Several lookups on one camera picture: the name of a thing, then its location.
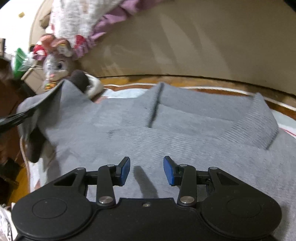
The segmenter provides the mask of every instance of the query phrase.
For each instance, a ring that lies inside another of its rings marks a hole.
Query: green object
[[[13,76],[15,80],[20,80],[26,71],[19,71],[22,66],[22,62],[27,58],[27,55],[21,48],[18,48],[15,52],[15,67],[13,69]]]

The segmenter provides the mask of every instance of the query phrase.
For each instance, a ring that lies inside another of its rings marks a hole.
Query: gray sweater
[[[216,166],[273,197],[281,206],[279,240],[296,240],[296,140],[278,129],[263,97],[225,96],[160,83],[135,99],[91,102],[69,81],[26,99],[18,112],[41,103],[20,125],[25,138],[37,125],[56,147],[41,185],[77,167],[97,170],[131,159],[124,187],[115,196],[177,199],[163,157],[198,170]],[[95,187],[88,192],[95,199]],[[205,198],[198,187],[199,200]]]

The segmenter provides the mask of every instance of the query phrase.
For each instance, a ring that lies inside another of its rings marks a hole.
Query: beige sofa back
[[[296,13],[283,0],[164,0],[80,59],[96,77],[172,74],[296,94]]]

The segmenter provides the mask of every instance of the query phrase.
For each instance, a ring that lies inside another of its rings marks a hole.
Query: purple ruffle
[[[86,41],[74,49],[77,58],[82,57],[93,48],[96,45],[95,41],[107,33],[113,24],[123,22],[136,13],[150,9],[162,1],[163,0],[124,0],[116,8],[102,16],[94,26],[91,35],[86,38]]]

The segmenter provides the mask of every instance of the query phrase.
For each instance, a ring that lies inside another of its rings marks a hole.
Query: plush toy head
[[[57,39],[52,34],[43,35],[33,53],[35,59],[43,61],[45,90],[55,87],[59,80],[70,76],[76,69],[73,50],[66,39]]]

